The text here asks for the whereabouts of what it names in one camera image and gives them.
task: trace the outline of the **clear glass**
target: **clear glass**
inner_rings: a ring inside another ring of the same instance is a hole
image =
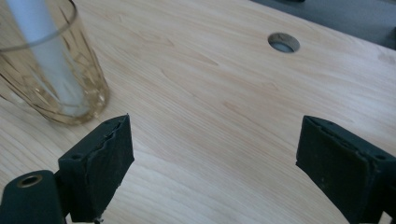
[[[0,0],[0,81],[3,98],[65,124],[97,117],[109,97],[69,0]]]

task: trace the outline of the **wooden table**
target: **wooden table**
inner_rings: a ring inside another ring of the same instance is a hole
[[[111,89],[64,127],[0,101],[0,189],[129,113],[135,162],[105,223],[347,223],[295,166],[303,115],[396,155],[396,51],[242,0],[78,0]],[[300,50],[272,49],[283,32]]]

